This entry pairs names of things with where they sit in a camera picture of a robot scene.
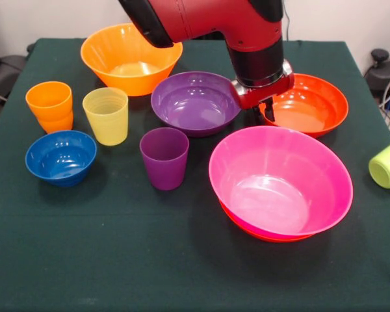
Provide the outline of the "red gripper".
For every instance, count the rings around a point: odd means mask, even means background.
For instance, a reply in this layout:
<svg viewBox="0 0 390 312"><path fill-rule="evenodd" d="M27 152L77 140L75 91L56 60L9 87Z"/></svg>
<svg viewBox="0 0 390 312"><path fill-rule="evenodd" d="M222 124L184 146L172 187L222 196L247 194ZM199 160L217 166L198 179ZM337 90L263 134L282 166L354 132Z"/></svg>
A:
<svg viewBox="0 0 390 312"><path fill-rule="evenodd" d="M231 94L235 97L236 103L243 110L252 109L256 125L264 125L264 117L259 110L258 105L264 102L265 118L271 122L275 121L273 109L273 96L280 95L294 86L294 73L288 60L284 60L281 67L281 74L275 81L264 86L248 87L244 86L238 80L231 82Z"/></svg>

